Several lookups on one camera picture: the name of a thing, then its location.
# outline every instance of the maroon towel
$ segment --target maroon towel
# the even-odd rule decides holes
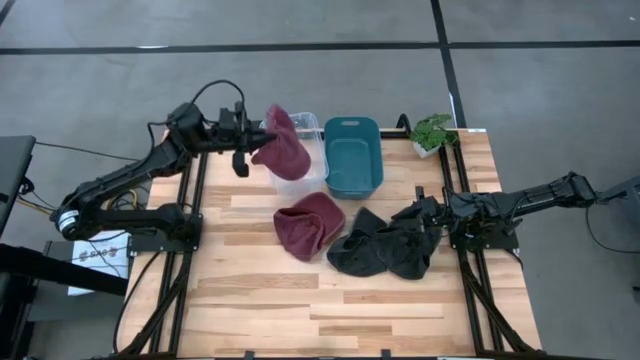
[[[310,261],[344,226],[344,213],[325,193],[313,193],[293,207],[273,215],[282,246],[302,261]]]
[[[278,137],[264,145],[251,158],[254,165],[265,165],[271,172],[284,180],[298,180],[311,167],[311,157],[302,146],[289,114],[278,105],[271,105],[267,112],[266,132]]]

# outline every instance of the transparent bin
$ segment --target transparent bin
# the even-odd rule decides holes
[[[305,195],[322,190],[324,180],[329,175],[329,164],[324,152],[324,142],[322,141],[322,129],[318,125],[316,116],[309,112],[290,114],[298,139],[307,149],[311,157],[311,167],[307,174],[298,180],[284,180],[269,171],[271,185],[276,189],[278,195],[300,199]],[[262,128],[266,127],[266,121],[262,122]]]

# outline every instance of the potted plant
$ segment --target potted plant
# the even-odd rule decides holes
[[[421,158],[434,154],[443,144],[453,143],[456,134],[448,132],[442,125],[451,120],[449,114],[433,114],[424,120],[418,121],[411,131],[410,139],[413,148]]]

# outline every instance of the wooden tabletop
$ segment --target wooden tabletop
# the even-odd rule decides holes
[[[471,190],[499,191],[487,134],[461,130],[460,138]],[[437,155],[420,159],[411,142],[400,139],[383,140],[382,152],[385,181],[371,198],[336,200],[347,217],[343,234],[361,206],[389,220],[415,199],[416,185],[442,201]],[[449,159],[459,190],[451,152]],[[175,202],[179,181],[179,176],[155,180],[149,207]],[[231,168],[231,153],[209,156],[205,225],[191,267],[178,356],[241,356],[245,350],[258,356],[378,356],[381,349],[397,356],[473,354],[458,260],[448,239],[431,257],[422,280],[389,272],[352,277],[329,264],[326,248],[310,263],[282,248],[273,213],[290,205],[270,186],[264,167],[251,166],[250,176],[241,179]],[[523,339],[539,348],[520,265],[504,251],[485,253],[497,306]],[[136,258],[130,287],[150,256]],[[179,263],[178,258],[174,274]],[[161,254],[133,295],[120,327],[120,348],[155,309],[163,267]],[[485,346],[491,349],[486,313],[479,303],[478,308]],[[163,327],[160,348],[165,350],[172,311]]]

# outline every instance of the teal plastic bin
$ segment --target teal plastic bin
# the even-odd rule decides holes
[[[338,199],[366,199],[382,184],[380,129],[366,117],[337,117],[324,126],[326,179]]]

